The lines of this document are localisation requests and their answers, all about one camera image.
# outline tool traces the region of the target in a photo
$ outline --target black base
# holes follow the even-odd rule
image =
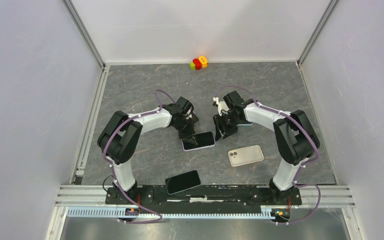
[[[133,200],[162,214],[246,214],[261,213],[261,205],[287,206],[288,198],[294,206],[302,205],[301,194],[294,188],[284,199],[274,201],[268,187],[257,185],[201,185],[169,195],[165,185],[142,185],[128,191]],[[190,202],[191,199],[215,202]],[[129,205],[118,188],[108,188],[108,205]]]

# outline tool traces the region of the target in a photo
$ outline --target gray floor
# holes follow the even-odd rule
[[[308,210],[294,209],[291,220],[307,214]],[[350,236],[341,209],[330,208],[318,209],[298,224],[277,227],[264,219],[165,219],[161,223],[124,225],[113,218],[68,217],[61,239],[349,240]]]
[[[111,174],[102,159],[96,141],[113,113],[141,113],[157,107],[155,89],[169,92],[175,99],[183,96],[195,107],[200,118],[197,133],[215,130],[212,106],[217,89],[240,85],[251,90],[263,104],[283,111],[305,111],[320,136],[309,97],[294,62],[213,63],[202,70],[190,70],[187,64],[111,66],[100,106],[92,146],[87,159],[83,185],[102,184]],[[220,93],[223,97],[233,89]],[[248,99],[249,96],[238,90]],[[165,104],[170,99],[161,96]],[[232,167],[228,151],[259,145],[264,161]],[[299,177],[301,183],[332,184],[335,182],[322,142],[321,159],[308,166]],[[278,169],[280,155],[273,132],[262,126],[241,127],[239,132],[215,147],[188,151],[182,149],[177,131],[160,128],[141,136],[131,159],[138,184],[165,184],[165,179],[197,170],[202,184],[268,184]]]

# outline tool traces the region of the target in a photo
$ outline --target white wall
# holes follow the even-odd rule
[[[384,1],[340,1],[303,73],[362,230],[384,239]]]
[[[60,0],[0,0],[0,239],[44,239],[99,73]]]
[[[73,0],[107,63],[295,61],[329,0]]]

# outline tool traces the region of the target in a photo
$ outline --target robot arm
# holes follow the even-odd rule
[[[275,199],[290,192],[298,169],[314,153],[303,133],[287,118],[260,108],[253,99],[243,100],[236,91],[224,96],[224,101],[219,101],[218,97],[213,100],[218,108],[218,114],[213,117],[216,140],[235,134],[238,131],[238,124],[246,121],[274,131],[282,159],[277,173],[270,180],[269,187],[273,190]],[[283,113],[295,119],[308,133],[317,148],[320,147],[319,139],[305,112],[297,110]]]
[[[98,146],[104,151],[110,136],[127,119],[149,112],[156,112],[158,109],[135,114],[116,111],[99,136]],[[157,113],[136,118],[120,129],[120,132],[110,143],[106,157],[112,161],[116,179],[124,191],[128,191],[136,183],[131,161],[129,160],[135,153],[140,135],[158,128],[174,127],[178,130],[178,136],[182,141],[197,144],[194,137],[193,111],[194,106],[192,103],[184,97],[180,97],[175,103],[163,105],[162,109]]]

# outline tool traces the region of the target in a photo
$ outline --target phone screen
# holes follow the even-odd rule
[[[192,143],[182,141],[183,150],[190,151],[194,149],[204,149],[204,148],[214,147],[216,145],[216,140],[214,139],[214,135],[210,131],[195,134],[195,137],[198,145],[193,145]]]
[[[165,180],[168,194],[175,194],[199,185],[201,185],[201,180],[196,170],[169,177]]]

